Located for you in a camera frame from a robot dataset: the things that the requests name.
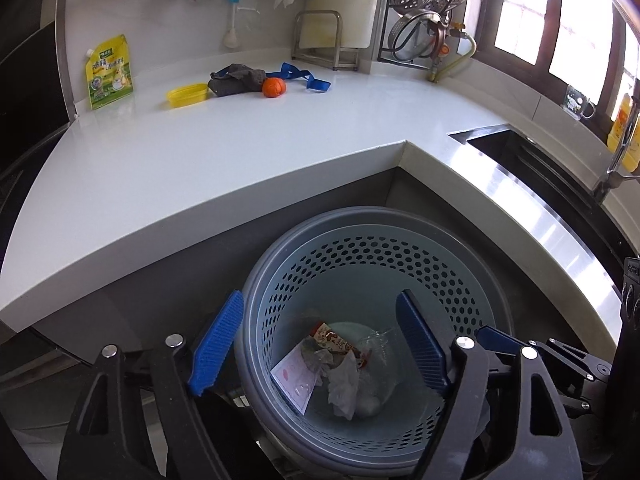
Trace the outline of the clear plastic blister package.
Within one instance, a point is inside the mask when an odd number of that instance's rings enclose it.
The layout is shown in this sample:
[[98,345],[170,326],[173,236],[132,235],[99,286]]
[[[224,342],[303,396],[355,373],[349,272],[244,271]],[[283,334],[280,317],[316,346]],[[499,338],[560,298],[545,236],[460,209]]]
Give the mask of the clear plastic blister package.
[[294,411],[311,405],[335,417],[370,418],[384,408],[404,379],[398,330],[321,323],[270,370]]

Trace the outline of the orange peel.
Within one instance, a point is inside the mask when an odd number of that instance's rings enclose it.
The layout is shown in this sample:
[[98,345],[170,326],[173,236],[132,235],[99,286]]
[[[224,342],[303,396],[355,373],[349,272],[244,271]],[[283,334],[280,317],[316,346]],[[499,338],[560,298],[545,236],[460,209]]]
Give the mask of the orange peel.
[[262,83],[262,95],[268,99],[275,99],[285,94],[288,87],[285,81],[279,77],[268,77]]

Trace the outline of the dark grey rag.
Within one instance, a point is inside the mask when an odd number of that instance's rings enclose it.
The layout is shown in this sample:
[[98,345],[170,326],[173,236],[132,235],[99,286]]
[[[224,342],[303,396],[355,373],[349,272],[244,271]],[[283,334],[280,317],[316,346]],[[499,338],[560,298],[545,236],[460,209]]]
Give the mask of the dark grey rag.
[[266,79],[264,70],[233,63],[211,73],[207,87],[217,98],[222,98],[241,93],[261,92]]

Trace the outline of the white tissue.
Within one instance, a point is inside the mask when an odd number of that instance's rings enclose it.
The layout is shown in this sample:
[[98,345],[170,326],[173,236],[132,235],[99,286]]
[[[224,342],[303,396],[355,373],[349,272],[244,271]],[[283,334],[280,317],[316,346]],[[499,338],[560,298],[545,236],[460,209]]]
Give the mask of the white tissue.
[[326,349],[317,350],[311,363],[318,372],[317,385],[326,382],[328,403],[335,416],[346,420],[370,418],[382,410],[378,385],[369,373],[360,370],[352,352],[338,356]]

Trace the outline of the grey perforated trash bin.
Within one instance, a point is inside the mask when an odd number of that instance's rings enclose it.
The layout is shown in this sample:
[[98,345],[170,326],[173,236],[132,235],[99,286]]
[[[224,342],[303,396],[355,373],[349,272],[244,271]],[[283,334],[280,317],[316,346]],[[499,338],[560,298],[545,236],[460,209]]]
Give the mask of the grey perforated trash bin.
[[[408,474],[430,440],[444,401],[424,385],[397,324],[404,290],[459,336],[512,328],[488,266],[440,226],[395,209],[319,214],[282,235],[250,271],[235,341],[242,386],[274,445],[310,474]],[[352,418],[334,412],[326,378],[314,378],[299,410],[272,376],[323,324],[366,359],[368,397]]]

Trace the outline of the black kitchen sink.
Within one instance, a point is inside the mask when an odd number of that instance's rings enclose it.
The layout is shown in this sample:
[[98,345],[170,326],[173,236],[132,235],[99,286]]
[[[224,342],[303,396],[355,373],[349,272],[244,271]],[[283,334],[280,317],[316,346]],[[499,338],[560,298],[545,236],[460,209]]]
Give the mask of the black kitchen sink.
[[604,267],[616,287],[623,286],[625,259],[637,252],[590,192],[532,139],[505,125],[456,132],[523,182],[558,214]]

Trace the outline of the red snack wrapper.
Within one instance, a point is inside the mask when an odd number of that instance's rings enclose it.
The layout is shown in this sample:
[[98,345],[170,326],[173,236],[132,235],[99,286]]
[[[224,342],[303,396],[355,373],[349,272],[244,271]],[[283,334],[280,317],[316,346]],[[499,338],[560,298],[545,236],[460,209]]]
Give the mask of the red snack wrapper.
[[367,365],[370,353],[360,350],[356,344],[349,342],[329,326],[329,324],[325,322],[318,323],[310,331],[309,336],[311,336],[322,349],[329,350],[329,352],[337,354],[338,356],[346,356],[348,352],[352,352],[359,368]]

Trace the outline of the steel faucet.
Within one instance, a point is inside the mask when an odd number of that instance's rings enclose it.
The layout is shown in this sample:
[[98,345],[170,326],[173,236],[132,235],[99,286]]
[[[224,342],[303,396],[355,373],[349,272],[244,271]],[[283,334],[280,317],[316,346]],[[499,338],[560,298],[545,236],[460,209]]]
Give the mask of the steel faucet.
[[613,152],[612,159],[601,174],[597,184],[592,190],[592,197],[597,204],[602,204],[608,192],[619,188],[624,182],[638,182],[639,177],[634,174],[621,174],[620,167],[623,167],[624,157],[630,148],[632,139],[634,138],[634,129],[638,125],[639,120],[639,99],[636,96],[630,98],[630,110],[628,118],[624,125],[623,134],[620,136],[620,142]]

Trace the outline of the yellow bottle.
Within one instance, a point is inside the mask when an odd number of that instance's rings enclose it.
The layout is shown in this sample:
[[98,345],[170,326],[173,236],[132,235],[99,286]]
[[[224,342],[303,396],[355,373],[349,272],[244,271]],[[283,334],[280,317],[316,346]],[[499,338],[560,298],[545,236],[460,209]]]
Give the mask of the yellow bottle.
[[[618,144],[620,144],[625,131],[626,123],[631,109],[630,95],[628,93],[625,93],[618,104],[620,104],[620,106],[617,109],[617,115],[614,119],[610,133],[608,134],[608,140],[606,141],[606,145],[612,153],[616,152]],[[639,123],[636,122],[636,126],[634,127],[634,135],[631,138],[627,151],[622,160],[622,164],[628,172],[634,172],[639,167],[639,132],[640,126]]]

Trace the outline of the glass mug on sill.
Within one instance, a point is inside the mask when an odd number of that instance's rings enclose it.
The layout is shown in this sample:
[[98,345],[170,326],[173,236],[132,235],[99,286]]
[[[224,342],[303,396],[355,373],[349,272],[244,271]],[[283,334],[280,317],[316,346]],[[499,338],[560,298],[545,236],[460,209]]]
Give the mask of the glass mug on sill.
[[566,87],[562,107],[578,122],[593,118],[596,114],[596,106],[593,102],[570,84]]

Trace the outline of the yellow seasoning pouch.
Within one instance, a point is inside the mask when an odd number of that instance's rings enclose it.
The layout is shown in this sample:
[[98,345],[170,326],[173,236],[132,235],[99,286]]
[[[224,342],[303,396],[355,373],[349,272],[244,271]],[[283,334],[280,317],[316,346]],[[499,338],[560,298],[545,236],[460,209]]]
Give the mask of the yellow seasoning pouch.
[[93,110],[134,92],[125,35],[115,36],[87,51],[85,77],[89,103]]

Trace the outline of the white bottle brush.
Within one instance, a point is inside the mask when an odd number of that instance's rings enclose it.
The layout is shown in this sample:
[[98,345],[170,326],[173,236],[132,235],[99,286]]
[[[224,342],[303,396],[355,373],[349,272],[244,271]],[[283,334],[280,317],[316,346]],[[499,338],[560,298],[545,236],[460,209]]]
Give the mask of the white bottle brush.
[[236,33],[236,11],[238,10],[240,0],[229,0],[230,13],[228,21],[228,29],[224,34],[222,43],[228,50],[235,50],[240,46],[238,34]]

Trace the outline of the steel cutting board rack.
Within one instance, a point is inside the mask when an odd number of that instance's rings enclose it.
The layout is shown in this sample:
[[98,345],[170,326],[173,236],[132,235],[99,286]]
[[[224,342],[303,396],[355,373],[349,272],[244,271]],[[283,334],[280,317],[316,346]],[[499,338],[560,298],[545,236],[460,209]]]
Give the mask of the steel cutting board rack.
[[337,72],[359,67],[360,51],[343,44],[343,18],[337,10],[305,10],[296,14],[291,58]]

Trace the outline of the black lid rack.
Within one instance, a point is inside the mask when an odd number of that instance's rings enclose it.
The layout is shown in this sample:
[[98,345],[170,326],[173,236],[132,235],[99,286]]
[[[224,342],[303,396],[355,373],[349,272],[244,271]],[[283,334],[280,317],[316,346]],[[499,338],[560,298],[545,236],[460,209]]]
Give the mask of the black lid rack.
[[390,54],[390,51],[387,49],[387,36],[395,23],[405,14],[400,14],[396,12],[390,6],[390,0],[385,0],[385,9],[383,12],[383,21],[382,21],[382,32],[381,32],[381,40],[380,40],[380,52],[378,52],[378,56],[383,61],[395,62],[399,64],[413,64],[413,65],[423,65],[423,66],[431,66],[433,68],[442,64],[442,60],[446,58],[449,54],[449,46],[447,44],[447,36],[448,36],[448,26],[451,20],[451,11],[448,11],[446,14],[439,14],[442,17],[446,25],[446,40],[445,44],[440,50],[439,56],[432,60],[431,58],[416,58],[411,62],[399,62],[393,58],[393,55]]

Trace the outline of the glass pot lid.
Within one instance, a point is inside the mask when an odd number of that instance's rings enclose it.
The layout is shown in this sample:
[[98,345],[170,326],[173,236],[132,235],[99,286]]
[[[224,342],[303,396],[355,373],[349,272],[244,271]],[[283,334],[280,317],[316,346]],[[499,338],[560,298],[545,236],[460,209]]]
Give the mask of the glass pot lid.
[[387,36],[387,49],[399,62],[439,56],[446,40],[446,25],[434,11],[414,9],[403,15]]

